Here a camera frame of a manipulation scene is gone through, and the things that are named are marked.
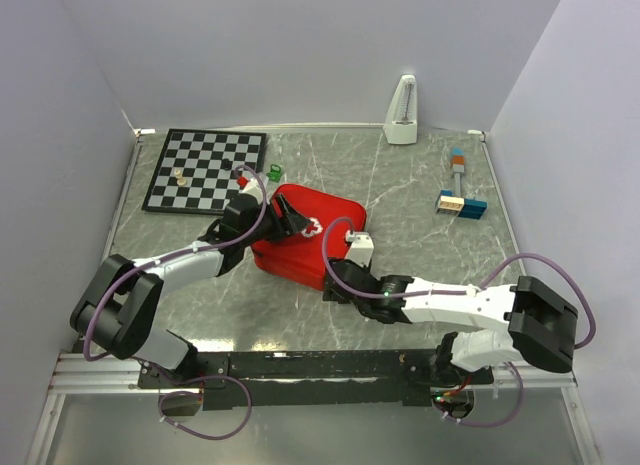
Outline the black base bar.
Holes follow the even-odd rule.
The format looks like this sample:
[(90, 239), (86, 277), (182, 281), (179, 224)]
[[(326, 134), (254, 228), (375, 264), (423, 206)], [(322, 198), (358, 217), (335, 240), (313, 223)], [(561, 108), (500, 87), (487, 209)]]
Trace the black base bar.
[(467, 372), (434, 349), (288, 352), (201, 352), (187, 369), (166, 376), (151, 365), (140, 372), (143, 390), (196, 391), (203, 408), (229, 410), (254, 406), (400, 403), (429, 407), (431, 393), (465, 383), (491, 385), (483, 367)]

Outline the red black medicine case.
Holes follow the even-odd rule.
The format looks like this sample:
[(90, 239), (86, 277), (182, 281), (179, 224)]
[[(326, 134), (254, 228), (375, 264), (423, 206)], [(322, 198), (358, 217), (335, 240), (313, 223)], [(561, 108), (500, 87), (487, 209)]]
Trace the red black medicine case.
[(276, 192), (282, 193), (311, 224), (301, 234), (282, 241), (255, 243), (252, 246), (254, 263), (272, 275), (322, 290), (325, 277), (322, 242), (327, 228), (340, 217), (351, 221), (333, 227), (327, 241), (327, 256), (345, 259), (348, 250), (345, 234), (364, 231), (366, 209), (355, 201), (297, 184), (283, 184)]

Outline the small green toy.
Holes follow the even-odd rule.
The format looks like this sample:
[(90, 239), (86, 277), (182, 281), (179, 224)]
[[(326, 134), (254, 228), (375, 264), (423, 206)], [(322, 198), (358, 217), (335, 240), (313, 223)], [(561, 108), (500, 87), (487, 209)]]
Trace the small green toy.
[(271, 164), (267, 176), (270, 181), (279, 183), (283, 174), (283, 169), (280, 165)]

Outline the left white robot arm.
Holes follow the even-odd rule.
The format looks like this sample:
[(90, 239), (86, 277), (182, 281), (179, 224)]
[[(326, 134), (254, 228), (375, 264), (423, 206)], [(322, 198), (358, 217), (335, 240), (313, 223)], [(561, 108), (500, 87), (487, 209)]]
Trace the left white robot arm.
[(172, 385), (187, 386), (202, 369), (198, 352), (186, 339), (155, 326), (161, 299), (228, 273), (251, 245), (284, 240), (310, 224), (282, 194), (262, 199), (240, 193), (203, 236), (182, 249), (137, 261), (107, 257), (72, 311), (70, 325), (86, 346), (153, 364)]

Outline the grey orange blue toy stick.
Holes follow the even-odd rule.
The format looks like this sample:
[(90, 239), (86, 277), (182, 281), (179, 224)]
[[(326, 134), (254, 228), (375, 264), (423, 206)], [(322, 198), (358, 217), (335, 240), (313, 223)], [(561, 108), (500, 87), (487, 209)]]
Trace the grey orange blue toy stick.
[(462, 196), (462, 177), (465, 173), (465, 156), (461, 149), (453, 148), (450, 156), (450, 170), (454, 180), (454, 194)]

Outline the blue toy block stack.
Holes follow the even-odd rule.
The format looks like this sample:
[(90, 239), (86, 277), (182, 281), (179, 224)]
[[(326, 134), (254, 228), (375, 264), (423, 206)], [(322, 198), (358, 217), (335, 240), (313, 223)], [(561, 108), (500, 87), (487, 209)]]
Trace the blue toy block stack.
[(458, 197), (450, 190), (441, 190), (435, 202), (436, 213), (472, 220), (480, 220), (487, 208), (486, 201)]

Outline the white metronome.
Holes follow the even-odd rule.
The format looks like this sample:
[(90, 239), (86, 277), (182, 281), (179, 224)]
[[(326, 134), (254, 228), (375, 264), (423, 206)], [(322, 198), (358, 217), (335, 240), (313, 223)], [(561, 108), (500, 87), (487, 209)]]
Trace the white metronome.
[(414, 75), (403, 75), (389, 105), (383, 132), (390, 145), (417, 142), (417, 83)]

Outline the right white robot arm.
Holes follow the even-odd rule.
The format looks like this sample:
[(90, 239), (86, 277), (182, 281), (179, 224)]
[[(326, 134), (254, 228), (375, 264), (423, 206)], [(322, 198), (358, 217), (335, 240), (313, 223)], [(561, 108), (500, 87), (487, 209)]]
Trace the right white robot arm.
[(405, 275), (374, 277), (347, 259), (328, 259), (324, 298), (351, 303), (383, 324), (444, 323), (454, 327), (436, 360), (439, 377), (458, 383), (470, 372), (525, 361), (551, 373), (573, 368), (578, 311), (541, 280), (480, 288)]

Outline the black white chessboard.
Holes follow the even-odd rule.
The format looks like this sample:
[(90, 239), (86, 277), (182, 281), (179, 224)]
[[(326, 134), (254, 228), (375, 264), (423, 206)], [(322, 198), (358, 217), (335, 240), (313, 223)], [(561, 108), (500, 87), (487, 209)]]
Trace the black white chessboard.
[[(150, 180), (142, 209), (154, 213), (221, 215), (239, 192), (234, 170), (246, 165), (260, 173), (267, 146), (264, 133), (171, 129)], [(222, 160), (232, 162), (230, 170)], [(174, 170), (181, 169), (186, 186)]]

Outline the aluminium frame rail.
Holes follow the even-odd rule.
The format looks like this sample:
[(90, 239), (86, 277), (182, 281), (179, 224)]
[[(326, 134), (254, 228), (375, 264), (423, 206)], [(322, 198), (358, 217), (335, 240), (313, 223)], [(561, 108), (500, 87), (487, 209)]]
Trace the aluminium frame rail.
[(141, 365), (113, 357), (86, 361), (79, 353), (61, 353), (48, 386), (49, 395), (121, 395), (158, 393), (159, 388), (139, 387)]

